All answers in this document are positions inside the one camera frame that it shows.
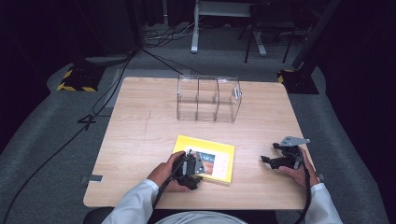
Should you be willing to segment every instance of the white sleeve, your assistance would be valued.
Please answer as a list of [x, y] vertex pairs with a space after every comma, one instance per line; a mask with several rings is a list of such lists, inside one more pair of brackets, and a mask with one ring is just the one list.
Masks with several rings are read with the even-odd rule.
[[329, 191], [323, 183], [314, 185], [311, 188], [312, 200], [305, 215], [305, 223], [343, 223], [334, 204]]
[[151, 180], [145, 179], [123, 196], [102, 223], [147, 223], [152, 214], [152, 200], [157, 193], [158, 186]]

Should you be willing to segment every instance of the yellow book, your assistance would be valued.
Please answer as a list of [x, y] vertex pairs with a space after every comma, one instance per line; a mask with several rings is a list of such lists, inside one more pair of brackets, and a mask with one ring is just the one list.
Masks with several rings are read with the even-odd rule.
[[201, 177], [226, 184], [231, 183], [234, 146], [179, 135], [173, 152], [189, 153], [190, 150], [192, 153], [198, 152], [201, 155], [205, 167], [205, 172], [199, 174]]

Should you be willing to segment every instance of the transparent box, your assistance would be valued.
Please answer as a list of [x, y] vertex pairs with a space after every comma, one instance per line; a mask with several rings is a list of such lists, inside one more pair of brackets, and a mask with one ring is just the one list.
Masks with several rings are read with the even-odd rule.
[[234, 122], [241, 102], [238, 77], [178, 77], [177, 119]]

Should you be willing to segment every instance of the hand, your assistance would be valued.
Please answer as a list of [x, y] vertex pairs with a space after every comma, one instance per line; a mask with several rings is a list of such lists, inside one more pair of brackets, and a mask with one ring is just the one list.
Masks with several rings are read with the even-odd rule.
[[[310, 187], [312, 187], [320, 182], [317, 178], [317, 174], [315, 173], [314, 167], [312, 167], [311, 162], [309, 162], [309, 159], [308, 159], [308, 156], [306, 155], [305, 150], [303, 150], [302, 148], [300, 148], [300, 150], [303, 153], [306, 169], [308, 170], [309, 175], [311, 176], [309, 183], [310, 183]], [[286, 166], [280, 166], [279, 171], [286, 175], [289, 175], [291, 178], [293, 178], [297, 182], [297, 184], [299, 184], [304, 189], [306, 189], [305, 172], [304, 172], [304, 167], [302, 165], [297, 170], [291, 169]]]
[[[148, 179], [152, 180], [158, 187], [172, 174], [172, 165], [179, 156], [184, 152], [179, 151], [172, 154], [167, 162], [161, 162], [152, 172], [148, 175]], [[165, 191], [169, 192], [187, 192], [190, 191], [186, 186], [180, 186], [176, 181], [171, 181], [166, 187]]]

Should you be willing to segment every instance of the black chair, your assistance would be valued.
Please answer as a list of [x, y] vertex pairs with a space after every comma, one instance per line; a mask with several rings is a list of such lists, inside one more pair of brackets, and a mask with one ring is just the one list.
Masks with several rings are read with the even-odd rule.
[[249, 7], [250, 20], [249, 24], [244, 27], [238, 39], [240, 40], [242, 34], [250, 26], [250, 35], [247, 43], [247, 53], [245, 56], [245, 63], [248, 62], [248, 53], [250, 50], [251, 38], [253, 32], [271, 32], [276, 33], [274, 40], [279, 39], [282, 33], [291, 32], [289, 44], [283, 57], [282, 63], [286, 61], [289, 53], [291, 42], [294, 38], [296, 26], [290, 15], [290, 8], [288, 5], [278, 2], [261, 2], [259, 4], [251, 5]]

